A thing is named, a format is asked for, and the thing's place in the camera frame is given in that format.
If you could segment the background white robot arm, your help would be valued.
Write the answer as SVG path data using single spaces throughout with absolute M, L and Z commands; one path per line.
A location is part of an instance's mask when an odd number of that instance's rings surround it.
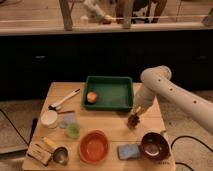
M 116 19 L 114 17 L 101 9 L 99 1 L 100 0 L 84 0 L 83 7 L 86 10 L 89 21 L 100 24 L 111 24 L 112 22 L 115 22 Z

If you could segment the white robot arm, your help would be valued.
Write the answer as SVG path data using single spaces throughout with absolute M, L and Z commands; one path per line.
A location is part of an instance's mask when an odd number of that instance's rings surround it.
M 133 111 L 144 113 L 159 94 L 213 135 L 213 103 L 175 85 L 170 81 L 171 77 L 172 72 L 167 66 L 145 69 L 140 76 L 142 85 L 134 96 Z

